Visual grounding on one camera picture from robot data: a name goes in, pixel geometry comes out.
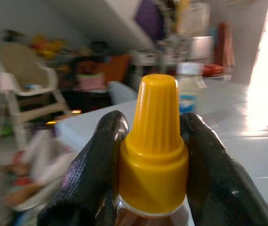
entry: black glove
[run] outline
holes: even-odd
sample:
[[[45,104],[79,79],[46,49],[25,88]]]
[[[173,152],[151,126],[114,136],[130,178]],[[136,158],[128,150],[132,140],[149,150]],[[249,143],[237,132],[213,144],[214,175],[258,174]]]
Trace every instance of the black glove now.
[[[202,119],[180,116],[189,150],[186,195],[196,226],[268,226],[268,205],[246,170]]]
[[[128,134],[119,111],[104,115],[89,142],[70,164],[59,193],[38,215],[38,226],[114,226],[118,151]]]
[[[216,134],[193,113],[182,114],[180,123],[189,149],[187,197],[195,225],[268,226],[268,205]],[[39,214],[38,226],[114,226],[118,151],[127,133],[122,113],[101,118],[60,192]]]

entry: white table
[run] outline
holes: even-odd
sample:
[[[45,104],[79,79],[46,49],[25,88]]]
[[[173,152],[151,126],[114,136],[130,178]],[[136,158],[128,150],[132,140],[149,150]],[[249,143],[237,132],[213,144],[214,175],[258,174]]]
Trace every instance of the white table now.
[[[216,131],[230,155],[246,168],[268,203],[267,90],[253,91],[243,85],[220,81],[206,81],[206,84],[200,115]],[[105,113],[121,111],[131,128],[135,104],[136,101],[131,101],[82,114],[61,121],[57,128],[62,139],[80,151]]]

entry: bottle label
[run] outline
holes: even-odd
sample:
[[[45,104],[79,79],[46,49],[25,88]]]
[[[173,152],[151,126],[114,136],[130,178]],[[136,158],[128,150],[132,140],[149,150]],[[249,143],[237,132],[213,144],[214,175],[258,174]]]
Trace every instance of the bottle label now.
[[[186,112],[195,112],[196,96],[180,95],[179,110],[180,110],[180,114],[186,113]]]

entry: bottle cap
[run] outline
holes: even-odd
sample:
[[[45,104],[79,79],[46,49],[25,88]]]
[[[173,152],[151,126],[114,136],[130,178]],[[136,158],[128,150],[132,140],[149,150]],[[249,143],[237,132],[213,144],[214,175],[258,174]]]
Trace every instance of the bottle cap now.
[[[119,158],[119,193],[132,211],[163,216],[184,201],[188,150],[180,135],[177,81],[164,74],[144,76],[133,128]]]

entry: clear plastic bottle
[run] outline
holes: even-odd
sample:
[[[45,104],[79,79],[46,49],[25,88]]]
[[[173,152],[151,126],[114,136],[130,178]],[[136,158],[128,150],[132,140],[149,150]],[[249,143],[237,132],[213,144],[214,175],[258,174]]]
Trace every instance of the clear plastic bottle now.
[[[119,157],[116,226],[185,226],[189,154],[180,136],[176,79],[144,76]]]
[[[203,64],[185,62],[177,67],[179,89],[179,111],[181,113],[202,112],[202,93],[206,85],[201,76]]]

